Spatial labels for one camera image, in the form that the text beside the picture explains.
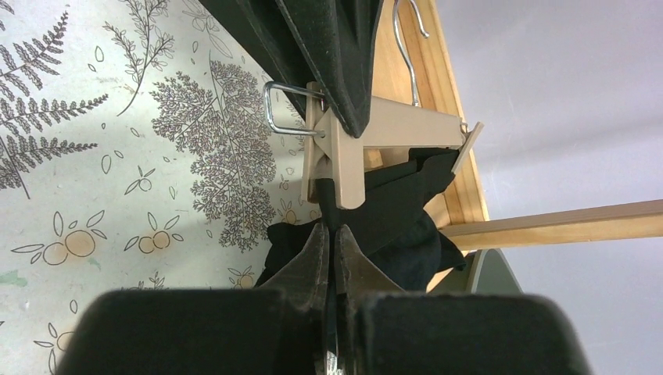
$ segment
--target wire hook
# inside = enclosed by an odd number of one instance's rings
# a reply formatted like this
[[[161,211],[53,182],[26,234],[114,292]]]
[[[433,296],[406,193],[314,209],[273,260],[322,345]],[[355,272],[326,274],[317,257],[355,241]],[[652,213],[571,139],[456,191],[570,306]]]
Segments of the wire hook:
[[[263,100],[265,103],[265,120],[271,131],[276,134],[290,134],[290,135],[303,135],[308,137],[324,137],[324,131],[322,130],[310,130],[310,129],[296,129],[294,127],[280,127],[274,123],[274,114],[272,113],[271,108],[271,90],[281,90],[286,92],[292,92],[293,94],[312,96],[316,99],[323,100],[324,94],[317,91],[312,91],[306,88],[301,88],[297,86],[292,86],[290,84],[282,84],[279,82],[269,81],[263,86]]]
[[[417,16],[417,21],[419,22],[419,32],[424,38],[428,38],[430,34],[424,29],[424,22],[421,20],[421,13],[419,13],[419,7],[414,0],[410,0],[414,14]],[[394,37],[396,37],[396,44],[400,50],[400,54],[405,60],[405,65],[407,65],[407,70],[410,72],[410,86],[412,87],[412,105],[415,107],[421,106],[419,104],[419,87],[417,86],[417,77],[414,75],[414,66],[410,61],[410,56],[407,54],[403,42],[400,40],[400,31],[398,29],[398,5],[400,5],[400,0],[394,2],[394,9],[392,14],[392,21],[394,26]]]

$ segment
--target black fabric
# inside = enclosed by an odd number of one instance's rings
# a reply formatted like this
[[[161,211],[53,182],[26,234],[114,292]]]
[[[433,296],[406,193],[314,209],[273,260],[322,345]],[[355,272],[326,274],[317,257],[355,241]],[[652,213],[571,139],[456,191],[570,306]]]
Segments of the black fabric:
[[[347,134],[368,125],[382,0],[201,0],[275,80],[321,84]],[[304,117],[306,98],[286,93]]]
[[[437,231],[423,210],[453,180],[458,151],[421,148],[410,161],[365,174],[366,202],[357,209],[335,206],[332,180],[316,181],[323,220],[330,230],[347,224],[361,251],[390,279],[408,291],[424,291],[442,270],[465,267],[458,247]],[[314,225],[277,223],[267,228],[272,247],[256,286],[269,280],[302,249]]]
[[[311,374],[317,345],[281,291],[111,291],[85,310],[56,372]]]
[[[362,374],[592,373],[571,323],[542,297],[376,294],[355,317]]]

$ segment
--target black cloth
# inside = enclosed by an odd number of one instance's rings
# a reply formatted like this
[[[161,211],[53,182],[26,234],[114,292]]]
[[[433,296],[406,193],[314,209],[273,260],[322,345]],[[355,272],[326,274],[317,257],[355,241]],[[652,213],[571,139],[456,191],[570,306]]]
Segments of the black cloth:
[[[330,230],[347,224],[361,251],[400,287],[425,291],[435,273],[449,268],[462,270],[466,265],[458,247],[438,232],[424,211],[424,205],[453,180],[451,166],[457,157],[456,150],[412,149],[409,162],[367,172],[366,202],[351,210],[335,207],[332,180],[318,180],[322,219]],[[264,284],[302,250],[319,221],[277,223],[267,228],[272,247],[256,286]]]
[[[201,0],[277,81],[322,86],[347,134],[358,138],[371,112],[375,36],[382,0]],[[306,97],[285,93],[304,117]]]

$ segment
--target white wall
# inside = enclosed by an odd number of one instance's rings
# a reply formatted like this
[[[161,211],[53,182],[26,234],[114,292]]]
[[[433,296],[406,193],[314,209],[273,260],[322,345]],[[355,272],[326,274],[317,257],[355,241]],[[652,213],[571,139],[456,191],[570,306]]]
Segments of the white wall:
[[[492,219],[663,198],[663,2],[437,0]],[[663,239],[505,249],[596,373],[663,373]]]

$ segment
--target wallpaper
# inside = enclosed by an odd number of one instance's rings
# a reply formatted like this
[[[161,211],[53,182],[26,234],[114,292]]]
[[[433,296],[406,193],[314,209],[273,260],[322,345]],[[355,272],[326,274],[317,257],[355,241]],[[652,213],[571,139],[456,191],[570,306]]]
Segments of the wallpaper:
[[[0,374],[54,373],[105,291],[250,288],[319,217],[269,80],[197,0],[0,0]]]

